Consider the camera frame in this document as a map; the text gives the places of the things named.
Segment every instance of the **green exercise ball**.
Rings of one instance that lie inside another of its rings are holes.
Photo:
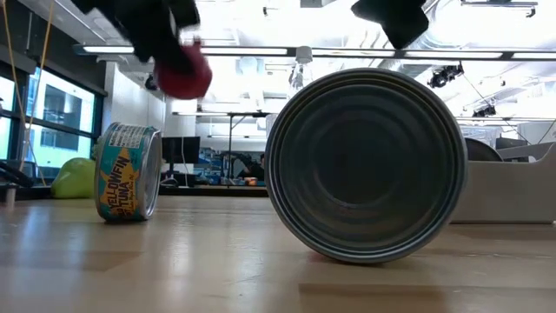
[[[66,162],[50,191],[56,199],[92,198],[95,193],[95,161],[76,157]]]

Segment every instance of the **yellowfin tuna label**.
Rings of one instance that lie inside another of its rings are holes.
[[[145,134],[154,129],[110,125],[104,142],[98,183],[99,213],[107,220],[142,219],[138,188]]]

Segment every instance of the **tuna can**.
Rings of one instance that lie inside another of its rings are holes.
[[[98,215],[108,222],[148,220],[156,208],[161,166],[159,130],[112,123],[96,158]]]

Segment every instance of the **yellow cable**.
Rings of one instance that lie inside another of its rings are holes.
[[[19,87],[17,85],[16,65],[14,63],[13,49],[11,48],[10,25],[8,23],[8,10],[6,9],[6,0],[2,1],[2,5],[3,5],[4,25],[5,25],[5,28],[6,28],[6,37],[7,37],[7,41],[8,41],[8,53],[10,55],[10,62],[11,62],[11,74],[14,78],[14,84],[15,84],[15,87],[16,87],[17,104],[19,105],[19,111],[20,111],[20,115],[21,115],[21,122],[25,123],[25,112],[23,111],[23,101],[21,99],[21,96],[19,95]],[[41,82],[41,77],[43,75],[44,62],[46,60],[46,51],[48,50],[48,44],[49,44],[49,39],[50,39],[50,26],[52,25],[52,14],[53,14],[53,12],[54,12],[54,1],[52,1],[50,3],[49,20],[48,20],[47,26],[46,26],[46,35],[45,35],[45,38],[44,38],[43,55],[41,57],[38,82],[36,84],[37,90],[38,90],[39,83]],[[46,186],[47,184],[44,181],[43,171],[38,166],[38,162],[36,161],[36,157],[35,157],[35,152],[33,151],[33,146],[30,145],[30,130],[31,130],[31,126],[33,125],[33,116],[35,115],[35,103],[36,103],[36,97],[35,97],[35,100],[33,101],[33,104],[31,105],[31,117],[30,117],[30,122],[29,122],[29,128],[25,128],[26,129],[26,138],[25,138],[25,143],[23,145],[23,153],[22,153],[22,157],[21,157],[21,163],[19,164],[19,170],[20,171],[23,170],[25,155],[27,154],[26,153],[27,148],[29,148],[30,151],[31,151],[31,155],[33,156],[33,159],[35,161],[35,165],[38,168],[39,175],[41,176],[41,180],[43,181],[43,185]]]

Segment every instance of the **red object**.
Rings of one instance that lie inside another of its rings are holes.
[[[193,45],[182,46],[182,50],[193,63],[194,73],[183,74],[174,70],[171,64],[155,63],[154,76],[158,87],[166,95],[176,99],[205,97],[212,81],[212,70],[201,53],[201,41],[195,40]]]

